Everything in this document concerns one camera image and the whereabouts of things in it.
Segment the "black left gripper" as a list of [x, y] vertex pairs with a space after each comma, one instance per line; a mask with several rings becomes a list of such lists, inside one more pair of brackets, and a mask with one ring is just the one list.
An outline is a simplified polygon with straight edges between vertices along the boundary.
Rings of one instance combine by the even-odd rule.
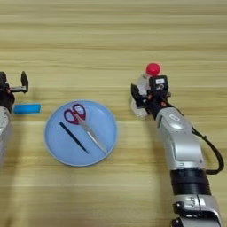
[[12, 111], [12, 106], [15, 102], [14, 93], [28, 92], [28, 78], [25, 72], [21, 73], [21, 85], [11, 87], [7, 82], [6, 73], [0, 72], [0, 106], [5, 107], [9, 112]]

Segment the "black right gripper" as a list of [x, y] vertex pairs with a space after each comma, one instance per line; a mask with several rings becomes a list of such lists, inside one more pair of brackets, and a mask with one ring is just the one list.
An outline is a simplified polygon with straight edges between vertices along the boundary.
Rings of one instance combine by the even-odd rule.
[[169, 91], [152, 92], [148, 90], [147, 95], [141, 95], [136, 84], [131, 84], [131, 95], [136, 102], [136, 106], [143, 107], [153, 118], [157, 117], [161, 109], [170, 106], [168, 98], [171, 96], [171, 93]]

